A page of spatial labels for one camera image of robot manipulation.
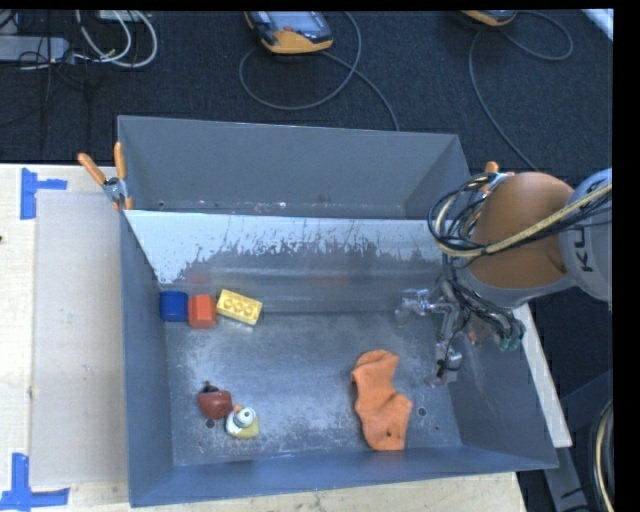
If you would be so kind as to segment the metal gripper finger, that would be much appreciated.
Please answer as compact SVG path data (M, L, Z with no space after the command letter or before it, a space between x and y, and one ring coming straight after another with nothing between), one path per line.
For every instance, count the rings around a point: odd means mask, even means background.
M430 313L432 306L428 288L405 289L400 293L400 302L394 310L394 316L397 321L407 321L412 314L424 317Z
M432 387L446 386L457 380L461 368L462 354L448 344L437 344L434 349L434 362L424 382Z

